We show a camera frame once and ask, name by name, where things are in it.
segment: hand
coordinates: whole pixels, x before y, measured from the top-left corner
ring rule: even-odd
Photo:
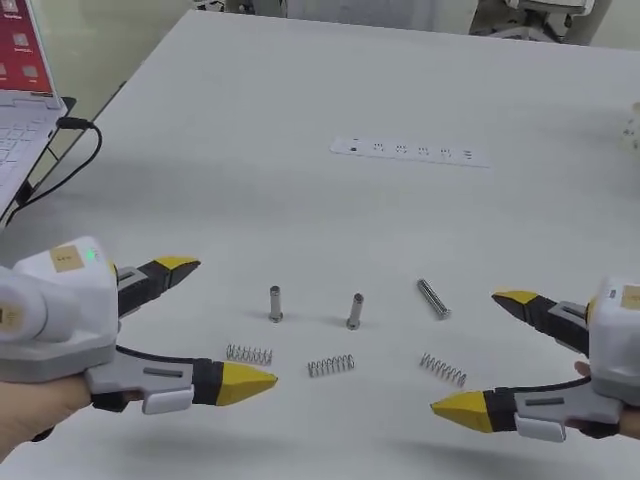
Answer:
[[[0,382],[0,463],[18,445],[90,403],[91,394],[81,376],[33,385]]]
[[[589,365],[584,362],[574,364],[576,371],[583,377],[591,374]],[[580,422],[571,422],[569,426],[581,428]],[[626,407],[620,415],[620,435],[640,440],[640,409]]]

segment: black cable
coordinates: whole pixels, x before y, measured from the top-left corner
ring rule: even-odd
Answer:
[[[102,132],[93,122],[90,122],[89,120],[84,120],[82,118],[63,117],[58,119],[57,126],[60,130],[83,130],[83,131],[93,130],[94,132],[96,132],[96,135],[98,136],[98,143],[96,144],[96,148],[94,149],[91,156],[89,156],[89,158],[84,163],[82,163],[73,172],[71,172],[69,175],[63,178],[60,182],[58,182],[56,185],[54,185],[47,191],[42,192],[37,197],[33,197],[29,199],[27,202],[23,203],[18,208],[16,208],[13,212],[11,212],[11,215],[9,215],[9,218],[7,219],[7,225],[11,222],[11,220],[13,220],[13,217],[15,216],[16,213],[24,210],[29,205],[33,205],[38,200],[42,200],[44,197],[51,195],[53,192],[55,192],[56,190],[64,186],[67,182],[69,182],[69,180],[71,180],[78,173],[84,170],[91,162],[93,162],[98,156],[98,154],[100,153],[100,150],[102,149]]]

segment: power strip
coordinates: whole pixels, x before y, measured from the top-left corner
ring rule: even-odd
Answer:
[[[389,158],[423,163],[444,163],[464,167],[490,168],[486,159],[473,150],[449,147],[431,147],[395,140],[338,137],[330,150],[340,155]]]

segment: white table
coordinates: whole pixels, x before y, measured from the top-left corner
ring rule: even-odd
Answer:
[[[121,343],[218,358],[229,342],[269,347],[280,382],[228,408],[89,409],[3,477],[637,478],[637,442],[548,444],[433,416],[452,388],[417,362],[463,368],[469,389],[576,377],[576,355],[490,294],[586,301],[604,274],[638,276],[640,164],[617,139],[639,85],[639,53],[188,13],[100,116],[99,161],[3,232],[2,261],[86,233],[121,266],[197,256]],[[493,168],[336,156],[336,135],[469,145]],[[450,320],[434,320],[419,276]],[[357,291],[363,325],[349,332]],[[355,371],[307,378],[309,360],[341,353]]]

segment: metal spring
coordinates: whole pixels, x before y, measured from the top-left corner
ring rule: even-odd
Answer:
[[[462,370],[459,370],[451,365],[437,359],[433,355],[425,353],[420,360],[420,366],[433,372],[437,377],[442,378],[448,382],[457,385],[458,387],[464,387],[467,381],[467,374]]]
[[[317,362],[307,363],[309,376],[311,378],[331,375],[332,373],[346,372],[353,370],[356,366],[353,355],[338,355]]]
[[[273,350],[242,347],[230,344],[227,347],[227,360],[236,362],[253,363],[256,365],[271,365]]]

